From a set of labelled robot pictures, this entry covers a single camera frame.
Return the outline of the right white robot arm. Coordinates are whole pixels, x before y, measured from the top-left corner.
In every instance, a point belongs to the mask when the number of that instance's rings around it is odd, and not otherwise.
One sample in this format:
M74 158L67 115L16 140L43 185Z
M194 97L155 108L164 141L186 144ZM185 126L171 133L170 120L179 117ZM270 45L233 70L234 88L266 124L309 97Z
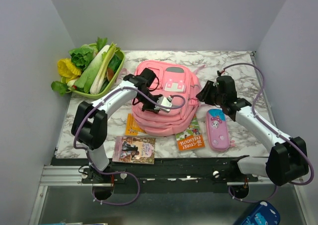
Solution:
M207 81L196 98L205 104L220 106L225 115L249 130L269 152L268 157L236 158L228 170L232 180L240 181L247 174L253 174L268 177L275 185L282 186L308 174L310 165L305 141L281 132L257 114L251 103L237 96L231 76Z

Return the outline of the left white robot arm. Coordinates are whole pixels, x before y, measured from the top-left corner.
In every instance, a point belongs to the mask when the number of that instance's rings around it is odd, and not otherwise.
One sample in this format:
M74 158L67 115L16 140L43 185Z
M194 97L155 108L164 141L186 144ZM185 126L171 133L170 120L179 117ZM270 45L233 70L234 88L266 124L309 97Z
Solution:
M150 86L158 82L156 74L146 68L140 75L129 74L122 82L104 97L79 104L71 133L74 135L74 148L86 151L89 163L94 167L93 177L100 183L110 178L107 168L109 159L103 143L107 137L107 121L111 115L128 101L136 100L145 111L159 112L157 103L162 95L152 95Z

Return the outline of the pink school backpack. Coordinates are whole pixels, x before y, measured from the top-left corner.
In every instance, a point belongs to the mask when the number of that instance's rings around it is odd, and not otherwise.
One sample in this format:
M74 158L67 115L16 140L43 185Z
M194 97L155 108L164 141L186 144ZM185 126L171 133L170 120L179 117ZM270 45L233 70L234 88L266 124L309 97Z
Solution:
M139 89L132 101L138 126L158 137L183 132L199 107L201 84L196 74L182 65L147 60L134 75L126 75L123 80Z

